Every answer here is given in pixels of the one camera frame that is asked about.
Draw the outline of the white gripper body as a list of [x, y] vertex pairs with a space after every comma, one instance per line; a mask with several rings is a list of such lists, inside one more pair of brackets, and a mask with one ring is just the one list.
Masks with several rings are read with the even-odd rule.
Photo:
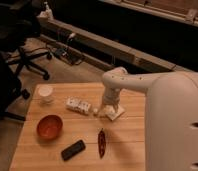
[[106, 88], [102, 95], [98, 114], [100, 116], [103, 116], [105, 114], [105, 108], [107, 106], [111, 106], [113, 108], [113, 111], [117, 113], [119, 101], [120, 101], [120, 90], [113, 88]]

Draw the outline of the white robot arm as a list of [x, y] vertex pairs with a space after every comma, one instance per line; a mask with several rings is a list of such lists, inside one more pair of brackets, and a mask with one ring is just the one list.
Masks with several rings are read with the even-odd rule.
[[123, 89], [145, 101], [145, 171], [198, 171], [198, 72], [102, 75], [101, 106], [117, 107]]

